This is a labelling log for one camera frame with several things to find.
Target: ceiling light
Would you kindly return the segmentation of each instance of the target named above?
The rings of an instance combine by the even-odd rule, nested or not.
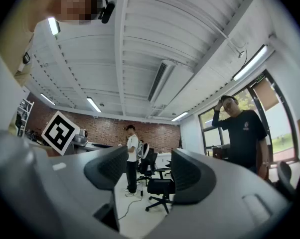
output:
[[[178,120],[179,118],[181,118],[181,117],[183,117],[183,116],[185,116],[185,115],[187,115],[187,114],[188,114],[188,112],[184,112],[184,113],[182,113],[181,115],[179,115],[178,117],[174,118],[174,119],[171,120],[171,121],[176,121],[176,120]]]
[[[40,93],[47,101],[51,102],[53,105],[56,105],[53,101],[51,101],[47,96],[45,96],[43,93]]]
[[[92,105],[93,108],[99,113],[101,113],[101,110],[98,108],[98,106],[95,104],[95,102],[92,100],[92,98],[87,98],[88,102]]]
[[[263,45],[257,53],[250,59],[250,61],[242,67],[242,69],[234,75],[233,79],[234,81],[239,80],[243,75],[245,75],[253,66],[264,56],[264,54],[267,52],[268,47],[266,45]]]
[[[48,18],[48,22],[50,25],[50,29],[53,35],[56,35],[60,32],[59,23],[55,20],[55,18]]]

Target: headphones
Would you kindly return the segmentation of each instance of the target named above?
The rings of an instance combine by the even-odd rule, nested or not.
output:
[[[108,0],[105,0],[105,1],[106,1],[106,7],[102,8],[101,13],[98,17],[98,19],[101,19],[101,22],[103,24],[108,23],[109,18],[115,9],[115,3],[113,1],[110,1],[110,2],[108,2]]]

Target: brick wall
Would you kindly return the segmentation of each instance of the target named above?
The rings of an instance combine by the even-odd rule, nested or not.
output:
[[[44,130],[47,123],[56,113],[32,93],[29,94],[29,101],[34,102],[26,129]],[[62,112],[67,118],[82,129],[88,131],[88,140],[99,144],[118,145],[126,144],[127,132],[124,128],[130,124],[136,127],[139,139],[147,142],[155,152],[171,152],[172,148],[177,148],[180,139],[180,127],[175,125],[143,123],[118,119],[97,118],[92,116]]]

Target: white ceiling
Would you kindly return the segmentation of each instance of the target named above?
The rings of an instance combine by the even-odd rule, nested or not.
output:
[[[26,84],[57,106],[91,114],[85,98],[100,107],[102,117],[168,122],[220,90],[241,68],[234,48],[216,30],[247,49],[248,58],[268,42],[272,23],[262,0],[112,0],[107,24],[60,23],[55,37],[48,23],[35,31],[32,75]],[[194,69],[194,76],[153,120],[148,95],[161,61]]]

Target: person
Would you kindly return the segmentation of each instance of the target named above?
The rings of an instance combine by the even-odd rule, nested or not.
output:
[[[128,186],[125,189],[128,193],[126,197],[132,197],[137,194],[137,171],[136,171],[136,164],[137,164],[137,147],[139,144],[138,137],[136,136],[136,129],[133,125],[129,125],[126,128],[128,131],[128,159],[127,159],[127,180]]]
[[[95,19],[102,0],[17,0],[0,27],[0,57],[20,86],[31,73],[31,47],[37,24],[47,18],[71,24]],[[15,117],[8,131],[16,134]]]
[[[222,96],[215,107],[212,125],[229,130],[231,162],[244,166],[265,179],[269,166],[269,151],[265,139],[267,134],[255,111],[242,111],[238,104],[235,97]],[[230,117],[219,121],[222,106]],[[259,171],[256,167],[257,142],[260,143],[263,162]]]

